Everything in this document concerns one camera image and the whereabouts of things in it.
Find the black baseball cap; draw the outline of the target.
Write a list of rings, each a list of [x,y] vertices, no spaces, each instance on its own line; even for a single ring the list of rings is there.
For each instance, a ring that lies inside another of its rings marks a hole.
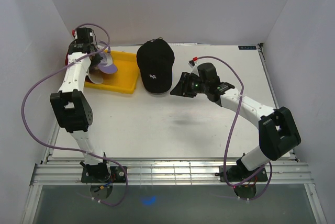
[[[147,92],[163,94],[171,88],[175,55],[165,40],[155,38],[144,43],[136,53],[136,60]]]

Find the red baseball cap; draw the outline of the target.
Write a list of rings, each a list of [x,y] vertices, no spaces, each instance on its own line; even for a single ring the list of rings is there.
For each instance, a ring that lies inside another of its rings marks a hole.
[[[68,65],[68,52],[66,53],[64,64],[65,64],[65,66]]]

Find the aluminium frame rail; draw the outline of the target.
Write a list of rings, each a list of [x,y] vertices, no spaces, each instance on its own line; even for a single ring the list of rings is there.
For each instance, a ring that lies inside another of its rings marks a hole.
[[[214,175],[221,160],[123,160],[129,185],[219,185]],[[317,223],[326,223],[308,164],[294,160],[272,163],[271,184],[302,184]],[[82,167],[78,159],[44,161],[34,167],[21,223],[32,223],[41,192],[46,185],[81,185]]]

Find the white baseball cap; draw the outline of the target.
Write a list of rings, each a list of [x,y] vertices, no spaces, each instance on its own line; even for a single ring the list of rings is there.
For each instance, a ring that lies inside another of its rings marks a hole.
[[[87,77],[89,81],[94,84],[102,84],[104,82],[102,72],[99,68],[89,68],[87,72]]]

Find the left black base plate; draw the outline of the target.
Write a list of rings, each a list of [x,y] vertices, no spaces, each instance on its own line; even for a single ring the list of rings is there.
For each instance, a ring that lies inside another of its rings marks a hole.
[[[125,183],[125,172],[120,166],[106,166],[87,165],[83,168],[82,183]]]

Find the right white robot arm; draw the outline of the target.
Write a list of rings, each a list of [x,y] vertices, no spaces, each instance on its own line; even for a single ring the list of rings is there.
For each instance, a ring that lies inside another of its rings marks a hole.
[[[212,63],[194,64],[190,73],[183,72],[171,95],[193,98],[205,94],[213,103],[229,109],[252,123],[259,132],[259,144],[239,158],[235,165],[218,173],[222,181],[248,181],[260,167],[276,161],[301,143],[291,111],[263,105],[242,96],[234,85],[222,82]]]

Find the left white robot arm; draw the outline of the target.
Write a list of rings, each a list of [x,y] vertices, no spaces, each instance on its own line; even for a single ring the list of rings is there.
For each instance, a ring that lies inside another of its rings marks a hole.
[[[83,90],[90,67],[100,63],[102,56],[96,52],[93,29],[78,27],[72,35],[66,55],[66,73],[56,93],[50,95],[50,103],[58,125],[65,129],[77,142],[83,151],[84,161],[81,166],[86,169],[88,176],[105,182],[111,176],[107,161],[101,157],[105,153],[89,138],[88,129],[93,123],[93,110],[86,100]]]

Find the blue table label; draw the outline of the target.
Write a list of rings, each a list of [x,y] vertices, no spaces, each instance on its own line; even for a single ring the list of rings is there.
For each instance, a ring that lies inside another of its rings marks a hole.
[[[256,46],[238,46],[239,50],[257,50]]]

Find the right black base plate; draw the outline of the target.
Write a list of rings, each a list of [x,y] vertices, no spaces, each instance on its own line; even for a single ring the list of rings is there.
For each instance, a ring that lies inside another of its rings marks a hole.
[[[251,176],[256,171],[243,171],[241,168],[239,168],[237,165],[227,165],[226,169],[226,176],[229,182],[241,182],[247,177]],[[224,166],[219,167],[219,172],[215,173],[215,176],[220,177],[221,182],[225,182],[224,178]],[[263,168],[260,172],[258,172],[253,178],[250,179],[250,181],[254,182],[257,178],[258,182],[267,182],[268,176],[266,173],[265,168]]]

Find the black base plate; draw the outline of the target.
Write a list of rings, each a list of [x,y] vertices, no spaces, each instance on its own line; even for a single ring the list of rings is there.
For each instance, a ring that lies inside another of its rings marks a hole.
[[[106,166],[87,165],[83,168],[82,183],[125,183],[125,172],[120,166]]]
[[[239,168],[237,165],[227,165],[226,169],[226,176],[229,182],[241,182],[247,177],[251,176],[256,171],[243,171],[241,168]],[[219,172],[215,173],[215,176],[220,177],[221,182],[225,182],[224,178],[224,166],[219,167]],[[263,168],[260,172],[258,172],[253,178],[250,179],[250,181],[254,182],[257,178],[258,182],[267,182],[268,176],[266,173],[265,168]]]

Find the yellow plastic tray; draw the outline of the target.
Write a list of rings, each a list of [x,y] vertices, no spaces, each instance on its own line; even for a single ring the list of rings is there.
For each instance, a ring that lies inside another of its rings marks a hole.
[[[102,73],[102,84],[94,84],[87,79],[84,86],[123,94],[133,94],[140,73],[136,54],[119,51],[111,51],[110,54],[113,64],[117,67],[116,73]]]

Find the purple visor cap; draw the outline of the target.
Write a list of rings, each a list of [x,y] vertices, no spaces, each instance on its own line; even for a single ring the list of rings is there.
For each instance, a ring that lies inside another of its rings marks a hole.
[[[98,49],[102,49],[104,46],[107,46],[107,48],[104,52],[99,53],[100,63],[97,67],[105,74],[115,74],[118,71],[118,68],[113,61],[110,45],[100,40],[97,45]]]

